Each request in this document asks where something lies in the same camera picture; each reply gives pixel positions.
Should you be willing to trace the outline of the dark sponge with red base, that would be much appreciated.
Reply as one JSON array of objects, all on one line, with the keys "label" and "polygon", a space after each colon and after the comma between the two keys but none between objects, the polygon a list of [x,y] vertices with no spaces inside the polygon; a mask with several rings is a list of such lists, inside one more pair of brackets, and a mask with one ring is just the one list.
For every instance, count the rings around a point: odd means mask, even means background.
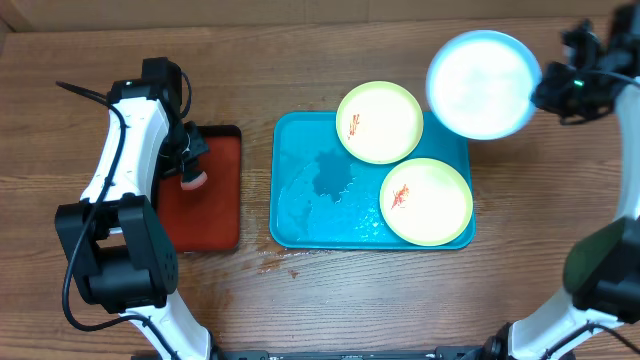
[{"label": "dark sponge with red base", "polygon": [[181,188],[185,191],[195,190],[206,183],[208,176],[200,169],[186,170],[181,177]]}]

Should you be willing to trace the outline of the light blue plate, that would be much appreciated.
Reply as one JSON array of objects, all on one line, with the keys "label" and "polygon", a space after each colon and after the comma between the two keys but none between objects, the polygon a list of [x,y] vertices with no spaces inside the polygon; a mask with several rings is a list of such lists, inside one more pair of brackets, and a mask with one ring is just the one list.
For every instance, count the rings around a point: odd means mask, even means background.
[{"label": "light blue plate", "polygon": [[530,100],[542,72],[532,51],[494,30],[449,40],[426,75],[426,99],[450,131],[473,140],[496,140],[523,129],[536,108]]}]

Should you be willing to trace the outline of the green plate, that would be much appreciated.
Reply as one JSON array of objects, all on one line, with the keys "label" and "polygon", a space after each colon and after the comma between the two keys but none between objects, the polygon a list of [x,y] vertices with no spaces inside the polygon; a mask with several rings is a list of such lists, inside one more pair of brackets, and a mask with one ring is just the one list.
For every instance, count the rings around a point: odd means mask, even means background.
[{"label": "green plate", "polygon": [[455,240],[473,214],[471,188],[452,166],[415,158],[395,166],[379,193],[382,217],[401,239],[418,246]]},{"label": "green plate", "polygon": [[424,115],[415,97],[388,81],[356,86],[336,112],[336,132],[345,149],[371,164],[390,164],[407,157],[418,145]]}]

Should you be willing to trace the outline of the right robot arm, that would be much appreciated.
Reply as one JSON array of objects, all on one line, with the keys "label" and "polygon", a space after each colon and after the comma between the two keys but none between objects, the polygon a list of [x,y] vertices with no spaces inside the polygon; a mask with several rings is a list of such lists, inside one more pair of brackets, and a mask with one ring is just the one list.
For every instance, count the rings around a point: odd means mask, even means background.
[{"label": "right robot arm", "polygon": [[592,336],[639,320],[639,68],[610,57],[552,62],[532,100],[562,124],[616,115],[623,165],[617,212],[573,246],[558,292],[465,353],[467,359],[571,359]]}]

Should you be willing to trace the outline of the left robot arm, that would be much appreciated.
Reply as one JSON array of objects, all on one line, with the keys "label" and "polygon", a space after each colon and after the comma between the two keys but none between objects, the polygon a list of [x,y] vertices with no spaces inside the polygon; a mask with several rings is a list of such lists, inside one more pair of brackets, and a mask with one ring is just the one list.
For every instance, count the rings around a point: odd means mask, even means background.
[{"label": "left robot arm", "polygon": [[68,265],[61,306],[83,332],[133,324],[160,359],[221,359],[209,330],[177,290],[177,255],[154,209],[164,176],[192,178],[204,142],[185,123],[183,73],[117,81],[107,94],[59,87],[108,110],[109,130],[80,200],[58,207],[54,225]]}]

